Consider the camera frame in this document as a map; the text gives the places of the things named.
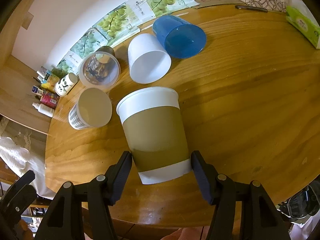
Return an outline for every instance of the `finger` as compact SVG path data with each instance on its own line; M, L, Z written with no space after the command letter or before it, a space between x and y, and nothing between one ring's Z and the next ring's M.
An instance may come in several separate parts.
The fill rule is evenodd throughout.
M22 227L23 231L27 231L29 229L27 223L23 219L19 221L19 225Z
M33 240L33 234L30 229L24 232L23 240Z

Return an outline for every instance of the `white wall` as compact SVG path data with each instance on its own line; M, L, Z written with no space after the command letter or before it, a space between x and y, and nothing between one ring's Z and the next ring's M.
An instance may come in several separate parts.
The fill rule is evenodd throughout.
M20 27L12 55L34 70L57 65L82 35L127 0L35 0L27 30Z

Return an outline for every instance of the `white cup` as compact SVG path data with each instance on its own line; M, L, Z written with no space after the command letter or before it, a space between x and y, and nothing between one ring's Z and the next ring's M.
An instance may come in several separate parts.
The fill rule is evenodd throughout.
M71 108L68 119L72 128L81 130L106 125L112 116L112 104L108 95L100 89L88 88Z
M191 171L176 91L140 89L124 97L116 111L143 184L168 181Z
M140 84L162 78L170 69L171 58L158 39L148 33L135 37L128 47L130 77Z
M58 96L65 97L77 82L78 77L73 73L69 73L59 80L59 82L54 85L54 88Z

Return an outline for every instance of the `blue plastic cup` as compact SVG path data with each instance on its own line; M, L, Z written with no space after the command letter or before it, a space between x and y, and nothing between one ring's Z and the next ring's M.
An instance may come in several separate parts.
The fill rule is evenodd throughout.
M168 54L176 58L189 58L198 54L207 42L200 27L173 15L159 17L152 29Z

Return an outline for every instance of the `wooden cabinet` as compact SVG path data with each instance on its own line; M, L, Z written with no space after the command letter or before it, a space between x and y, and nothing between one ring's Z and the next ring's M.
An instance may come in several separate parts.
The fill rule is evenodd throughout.
M37 74L11 55L14 41L25 14L34 0L22 0L0 33L0 114L23 126L48 133L50 117L39 113L31 93Z
M0 181L13 184L19 177L0 158Z

